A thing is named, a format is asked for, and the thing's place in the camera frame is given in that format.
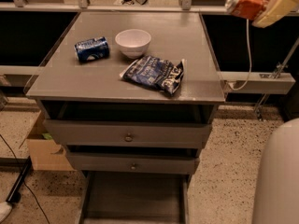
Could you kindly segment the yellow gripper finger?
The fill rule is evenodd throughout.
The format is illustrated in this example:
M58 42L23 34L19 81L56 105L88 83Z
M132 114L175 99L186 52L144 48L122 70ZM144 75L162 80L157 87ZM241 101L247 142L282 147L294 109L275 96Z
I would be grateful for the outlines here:
M252 25L259 28L268 27L288 15L299 5L299 0L270 0L266 10L257 17Z

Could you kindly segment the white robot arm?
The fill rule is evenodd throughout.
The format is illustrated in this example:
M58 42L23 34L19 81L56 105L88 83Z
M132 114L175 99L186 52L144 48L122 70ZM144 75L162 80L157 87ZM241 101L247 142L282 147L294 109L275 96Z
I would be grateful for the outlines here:
M270 0L253 21L264 28L280 20L298 0ZM276 128L261 157L251 224L299 224L299 119Z

